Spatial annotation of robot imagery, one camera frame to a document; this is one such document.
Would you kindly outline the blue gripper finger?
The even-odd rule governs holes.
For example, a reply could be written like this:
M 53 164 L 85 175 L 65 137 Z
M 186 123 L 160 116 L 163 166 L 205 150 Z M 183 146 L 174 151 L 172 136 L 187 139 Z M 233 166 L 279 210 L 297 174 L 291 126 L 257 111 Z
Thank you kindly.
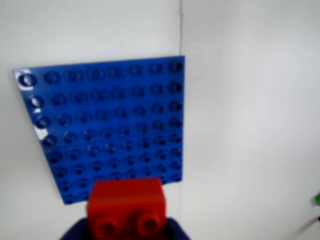
M 71 226 L 60 240 L 89 240 L 90 228 L 87 218 L 82 218 Z
M 191 240 L 191 238 L 186 234 L 179 223 L 168 217 L 166 220 L 166 225 L 164 227 L 164 239 L 165 240 Z

